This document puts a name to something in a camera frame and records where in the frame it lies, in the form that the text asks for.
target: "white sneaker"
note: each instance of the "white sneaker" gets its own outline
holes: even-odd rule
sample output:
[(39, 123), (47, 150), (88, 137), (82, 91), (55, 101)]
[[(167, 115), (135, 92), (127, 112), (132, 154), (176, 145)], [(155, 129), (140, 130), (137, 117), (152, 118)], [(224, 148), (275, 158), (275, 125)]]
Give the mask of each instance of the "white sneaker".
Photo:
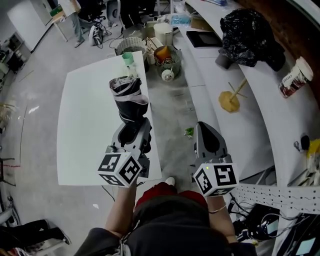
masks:
[(174, 177), (169, 177), (165, 180), (165, 183), (167, 183), (168, 185), (172, 185), (172, 186), (175, 186), (176, 184), (176, 180)]

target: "human arm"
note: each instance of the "human arm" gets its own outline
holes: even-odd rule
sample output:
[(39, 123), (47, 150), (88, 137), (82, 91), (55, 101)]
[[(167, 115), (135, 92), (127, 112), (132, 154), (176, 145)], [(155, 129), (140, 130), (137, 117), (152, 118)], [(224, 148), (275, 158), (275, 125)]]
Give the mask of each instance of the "human arm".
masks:
[(73, 4), (73, 7), (74, 7), (74, 9), (75, 9), (75, 11), (77, 12), (77, 13), (80, 13), (80, 8), (79, 8), (79, 6), (78, 6), (78, 3), (77, 3), (77, 0), (71, 0), (71, 3)]
[[(207, 198), (209, 212), (216, 211), (225, 205), (223, 196), (212, 196)], [(209, 213), (210, 227), (221, 232), (229, 244), (237, 243), (234, 225), (231, 221), (227, 208), (216, 213)]]
[(107, 218), (105, 229), (119, 238), (127, 234), (134, 213), (136, 201), (137, 182), (131, 187), (119, 187), (115, 202)]

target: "wooden stick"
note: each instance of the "wooden stick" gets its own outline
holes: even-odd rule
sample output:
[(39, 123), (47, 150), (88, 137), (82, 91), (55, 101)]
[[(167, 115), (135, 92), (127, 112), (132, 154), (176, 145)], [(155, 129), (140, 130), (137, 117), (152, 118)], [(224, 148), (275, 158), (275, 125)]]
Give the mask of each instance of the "wooden stick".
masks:
[(229, 102), (231, 102), (233, 100), (233, 98), (240, 92), (240, 90), (242, 89), (242, 87), (245, 86), (245, 84), (247, 83), (247, 79), (244, 78), (240, 84), (240, 86), (235, 90), (235, 92), (231, 95)]

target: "red shorts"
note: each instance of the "red shorts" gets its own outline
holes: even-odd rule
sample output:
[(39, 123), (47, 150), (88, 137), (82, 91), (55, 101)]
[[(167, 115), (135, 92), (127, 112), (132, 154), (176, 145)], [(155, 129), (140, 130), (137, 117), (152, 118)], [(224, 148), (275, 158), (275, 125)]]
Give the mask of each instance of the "red shorts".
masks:
[(200, 205), (202, 205), (205, 208), (208, 208), (207, 202), (205, 200), (205, 198), (197, 193), (197, 192), (193, 192), (193, 191), (184, 191), (181, 193), (177, 193), (177, 189), (172, 186), (169, 185), (165, 182), (160, 182), (159, 184), (153, 186), (152, 188), (150, 188), (149, 190), (145, 191), (143, 193), (143, 196), (136, 202), (135, 207), (137, 207), (138, 205), (142, 204), (143, 202), (156, 197), (156, 196), (171, 196), (171, 195), (179, 195), (185, 198), (189, 198), (193, 201), (198, 202)]

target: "wire basket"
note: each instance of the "wire basket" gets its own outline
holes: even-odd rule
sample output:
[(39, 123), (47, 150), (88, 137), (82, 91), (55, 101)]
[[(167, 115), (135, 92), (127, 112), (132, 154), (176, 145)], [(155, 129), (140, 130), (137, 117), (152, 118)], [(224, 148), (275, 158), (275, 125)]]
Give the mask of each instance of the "wire basket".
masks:
[(148, 56), (146, 42), (139, 37), (128, 37), (124, 39), (122, 42), (118, 44), (114, 51), (117, 56), (128, 52), (133, 53), (142, 51), (144, 61), (147, 59)]
[(162, 63), (160, 63), (159, 59), (156, 56), (156, 53), (161, 51), (164, 47), (165, 46), (161, 46), (154, 51), (155, 66), (158, 71), (158, 74), (161, 76), (163, 71), (171, 70), (172, 68), (172, 72), (174, 73), (174, 76), (177, 77), (181, 68), (181, 60), (182, 60), (181, 51), (176, 49), (172, 45), (167, 45), (171, 54), (171, 59), (169, 61), (164, 60)]

